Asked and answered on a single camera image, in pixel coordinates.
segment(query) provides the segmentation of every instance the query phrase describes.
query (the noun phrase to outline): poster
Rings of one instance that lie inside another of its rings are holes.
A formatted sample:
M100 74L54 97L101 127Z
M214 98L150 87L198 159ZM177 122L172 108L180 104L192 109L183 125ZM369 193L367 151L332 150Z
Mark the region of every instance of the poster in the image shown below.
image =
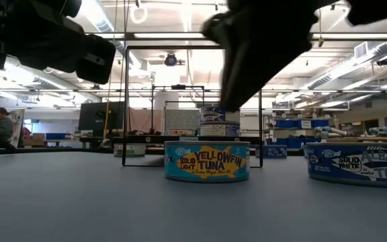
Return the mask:
M20 134L24 122L24 115L25 110L20 109L10 111L9 115L7 116L9 119L11 119L11 121L13 121L13 134L11 135L10 143L14 147L17 147L19 144Z

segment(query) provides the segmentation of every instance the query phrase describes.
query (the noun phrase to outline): cardboard box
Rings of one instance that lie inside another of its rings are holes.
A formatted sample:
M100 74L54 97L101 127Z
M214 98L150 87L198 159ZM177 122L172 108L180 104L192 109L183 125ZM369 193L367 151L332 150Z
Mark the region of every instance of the cardboard box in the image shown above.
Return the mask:
M46 139L46 134L44 134L44 133L33 133L32 134L32 140L43 141L44 139Z
M44 142L41 140L24 140L23 145L26 146L44 146Z

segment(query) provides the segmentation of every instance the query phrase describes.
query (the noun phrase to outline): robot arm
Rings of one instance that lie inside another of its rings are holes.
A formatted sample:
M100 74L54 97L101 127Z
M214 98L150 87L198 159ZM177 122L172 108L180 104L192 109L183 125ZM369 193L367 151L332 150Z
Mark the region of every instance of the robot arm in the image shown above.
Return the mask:
M347 19L354 26L387 18L387 1L379 5L347 1L351 6ZM314 11L336 2L228 0L229 11L211 17L202 27L203 35L226 51L220 106L239 109L286 65L309 51L308 35L318 21ZM261 62L255 61L258 56Z

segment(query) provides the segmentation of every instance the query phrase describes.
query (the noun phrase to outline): computer screen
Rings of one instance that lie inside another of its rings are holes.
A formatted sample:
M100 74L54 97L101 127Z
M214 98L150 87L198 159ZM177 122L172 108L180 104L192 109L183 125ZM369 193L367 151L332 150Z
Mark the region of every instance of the computer screen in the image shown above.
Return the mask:
M107 129L123 129L125 102L110 102ZM107 103L81 104L79 130L104 130Z

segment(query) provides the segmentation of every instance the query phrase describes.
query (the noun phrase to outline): black metal frame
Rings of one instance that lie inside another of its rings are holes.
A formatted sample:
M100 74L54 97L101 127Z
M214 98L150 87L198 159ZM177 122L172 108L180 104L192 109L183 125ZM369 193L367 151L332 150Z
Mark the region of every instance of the black metal frame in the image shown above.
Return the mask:
M191 46L127 46L125 49L125 58L129 58L131 50L221 50L220 46L204 46L204 45L191 45ZM126 145L128 143L144 143L144 144L163 144L165 141L179 140L178 136L128 136L128 110L129 110L129 61L125 61L125 108L124 108L124 138L123 138L123 151L122 151L122 166L130 167L162 167L161 165L127 165L126 164ZM263 167L263 124L262 124L262 92L259 92L259 166L251 168ZM256 137L198 137L200 141L249 141L251 143L257 143Z

